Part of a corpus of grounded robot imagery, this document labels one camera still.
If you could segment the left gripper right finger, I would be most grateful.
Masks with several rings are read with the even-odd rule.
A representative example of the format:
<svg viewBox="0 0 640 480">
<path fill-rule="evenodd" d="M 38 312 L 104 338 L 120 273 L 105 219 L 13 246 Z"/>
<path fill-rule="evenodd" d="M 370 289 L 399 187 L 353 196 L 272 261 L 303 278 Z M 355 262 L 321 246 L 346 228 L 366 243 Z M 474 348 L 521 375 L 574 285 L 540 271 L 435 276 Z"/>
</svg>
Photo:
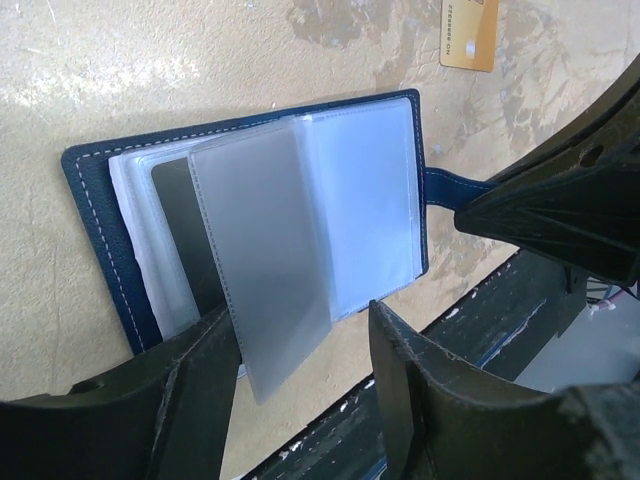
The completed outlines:
<svg viewBox="0 0 640 480">
<path fill-rule="evenodd" d="M 476 368 L 382 302 L 368 319 L 390 478 L 638 478 L 638 383 L 547 394 Z"/>
</svg>

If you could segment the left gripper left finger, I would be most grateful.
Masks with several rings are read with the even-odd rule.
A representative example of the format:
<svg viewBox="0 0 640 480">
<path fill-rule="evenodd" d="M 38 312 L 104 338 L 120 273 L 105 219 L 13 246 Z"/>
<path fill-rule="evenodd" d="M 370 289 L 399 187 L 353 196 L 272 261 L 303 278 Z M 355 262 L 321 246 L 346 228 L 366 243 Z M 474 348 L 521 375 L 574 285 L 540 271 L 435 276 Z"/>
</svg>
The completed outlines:
<svg viewBox="0 0 640 480">
<path fill-rule="evenodd" d="M 1 404 L 4 479 L 216 479 L 241 355 L 226 307 L 65 395 Z"/>
</svg>

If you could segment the orange credit card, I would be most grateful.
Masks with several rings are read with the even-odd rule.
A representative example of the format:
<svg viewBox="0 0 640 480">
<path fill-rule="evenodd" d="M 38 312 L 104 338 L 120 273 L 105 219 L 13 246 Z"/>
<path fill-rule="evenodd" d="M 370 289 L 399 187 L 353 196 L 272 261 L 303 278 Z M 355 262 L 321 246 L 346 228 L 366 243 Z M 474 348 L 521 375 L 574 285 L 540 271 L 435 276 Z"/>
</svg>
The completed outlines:
<svg viewBox="0 0 640 480">
<path fill-rule="evenodd" d="M 440 64 L 491 72 L 495 65 L 498 0 L 443 0 Z"/>
</svg>

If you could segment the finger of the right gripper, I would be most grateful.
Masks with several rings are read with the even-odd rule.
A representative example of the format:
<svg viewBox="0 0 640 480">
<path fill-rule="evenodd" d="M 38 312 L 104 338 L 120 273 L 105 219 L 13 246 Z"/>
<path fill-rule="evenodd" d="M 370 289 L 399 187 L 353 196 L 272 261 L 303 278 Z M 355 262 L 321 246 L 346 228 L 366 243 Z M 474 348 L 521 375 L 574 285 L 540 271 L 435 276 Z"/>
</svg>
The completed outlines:
<svg viewBox="0 0 640 480">
<path fill-rule="evenodd" d="M 639 166 L 578 168 L 531 185 L 504 184 L 458 210 L 454 225 L 632 285 L 639 281 Z"/>
<path fill-rule="evenodd" d="M 508 181 L 529 167 L 574 148 L 609 122 L 639 90 L 639 56 L 621 76 L 584 112 L 524 157 L 492 177 L 494 182 Z"/>
</svg>

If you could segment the navy blue card holder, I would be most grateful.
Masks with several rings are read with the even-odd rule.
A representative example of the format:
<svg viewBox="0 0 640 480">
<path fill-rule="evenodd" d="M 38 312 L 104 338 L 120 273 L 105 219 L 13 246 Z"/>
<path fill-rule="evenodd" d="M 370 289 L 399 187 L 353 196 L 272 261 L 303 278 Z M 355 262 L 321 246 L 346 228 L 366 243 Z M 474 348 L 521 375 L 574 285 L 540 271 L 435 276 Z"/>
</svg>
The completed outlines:
<svg viewBox="0 0 640 480">
<path fill-rule="evenodd" d="M 427 166 L 416 90 L 75 145 L 61 157 L 130 346 L 201 317 L 151 178 L 186 157 L 254 398 L 424 275 L 426 209 L 492 184 Z"/>
</svg>

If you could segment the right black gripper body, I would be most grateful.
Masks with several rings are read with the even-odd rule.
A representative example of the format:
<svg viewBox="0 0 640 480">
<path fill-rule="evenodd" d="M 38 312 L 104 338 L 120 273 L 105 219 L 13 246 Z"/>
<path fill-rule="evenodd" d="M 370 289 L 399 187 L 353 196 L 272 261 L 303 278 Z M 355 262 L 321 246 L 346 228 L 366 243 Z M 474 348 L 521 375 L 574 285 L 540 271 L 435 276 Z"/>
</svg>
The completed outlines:
<svg viewBox="0 0 640 480">
<path fill-rule="evenodd" d="M 589 276 L 583 270 L 573 267 L 564 267 L 564 273 L 570 305 L 569 312 L 559 320 L 556 333 L 558 338 L 583 311 L 586 311 L 587 316 L 591 318 L 597 313 L 615 311 L 622 300 L 639 301 L 639 280 L 632 285 L 621 286 Z"/>
</svg>

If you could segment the black credit card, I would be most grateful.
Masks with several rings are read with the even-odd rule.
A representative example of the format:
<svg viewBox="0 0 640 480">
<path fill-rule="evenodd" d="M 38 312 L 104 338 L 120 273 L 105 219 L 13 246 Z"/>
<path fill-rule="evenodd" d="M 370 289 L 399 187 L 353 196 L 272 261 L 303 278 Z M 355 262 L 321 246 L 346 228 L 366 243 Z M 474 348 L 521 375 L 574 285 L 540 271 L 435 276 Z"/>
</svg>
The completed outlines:
<svg viewBox="0 0 640 480">
<path fill-rule="evenodd" d="M 201 316 L 226 303 L 186 157 L 151 169 L 151 178 Z"/>
</svg>

